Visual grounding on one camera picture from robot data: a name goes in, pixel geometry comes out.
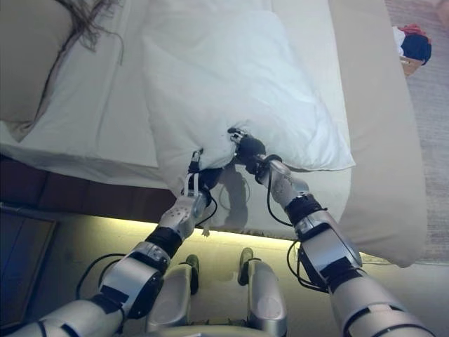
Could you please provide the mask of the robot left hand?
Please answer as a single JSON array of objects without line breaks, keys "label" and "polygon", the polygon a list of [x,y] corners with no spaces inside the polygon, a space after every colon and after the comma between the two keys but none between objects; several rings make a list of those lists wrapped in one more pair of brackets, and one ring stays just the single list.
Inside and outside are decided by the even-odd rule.
[{"label": "robot left hand", "polygon": [[200,193],[207,198],[211,198],[210,191],[217,185],[223,172],[223,168],[200,169],[200,159],[203,150],[193,151],[191,161],[185,176],[182,195],[196,196]]}]

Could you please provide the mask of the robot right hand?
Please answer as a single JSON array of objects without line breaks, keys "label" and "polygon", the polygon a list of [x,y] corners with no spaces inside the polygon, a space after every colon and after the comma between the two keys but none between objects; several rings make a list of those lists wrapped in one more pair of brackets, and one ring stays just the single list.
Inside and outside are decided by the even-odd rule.
[{"label": "robot right hand", "polygon": [[234,156],[237,162],[244,165],[248,172],[253,173],[260,155],[266,155],[264,144],[241,129],[229,128],[227,132],[235,144]]}]

